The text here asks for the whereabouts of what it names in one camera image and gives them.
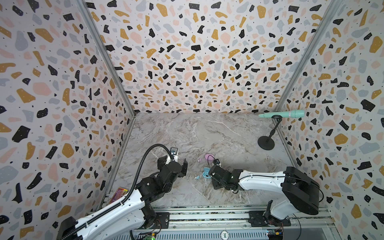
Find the blue earbud charging case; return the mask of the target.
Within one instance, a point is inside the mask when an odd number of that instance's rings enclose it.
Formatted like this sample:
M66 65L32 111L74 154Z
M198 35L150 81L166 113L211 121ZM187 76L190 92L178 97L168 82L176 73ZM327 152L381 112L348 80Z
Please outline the blue earbud charging case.
M208 168L208 167L204 168L203 173L202 173L204 178L206 178L206 179L210 179L211 178L211 176L209 175L209 171L210 171L210 168Z

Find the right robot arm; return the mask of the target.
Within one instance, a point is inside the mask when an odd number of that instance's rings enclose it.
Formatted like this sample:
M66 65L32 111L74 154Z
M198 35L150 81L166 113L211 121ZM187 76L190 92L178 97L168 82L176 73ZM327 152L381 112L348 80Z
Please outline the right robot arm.
M294 167L274 173L255 173L241 169L232 172L214 165L209 176L215 190L239 191L262 190L275 192L281 197L268 203L264 216L283 220L289 215L301 212L307 215L319 213L320 186L312 178Z

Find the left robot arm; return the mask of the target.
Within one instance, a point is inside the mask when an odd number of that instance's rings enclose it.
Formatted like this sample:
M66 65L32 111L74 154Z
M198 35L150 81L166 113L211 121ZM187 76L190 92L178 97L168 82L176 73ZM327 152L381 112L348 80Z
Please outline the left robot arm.
M112 204L76 220L69 217L59 228L59 240L111 240L140 228L149 229L157 214L151 203L172 189L173 183L187 174L188 162L158 160L160 171L143 178L131 194L125 194Z

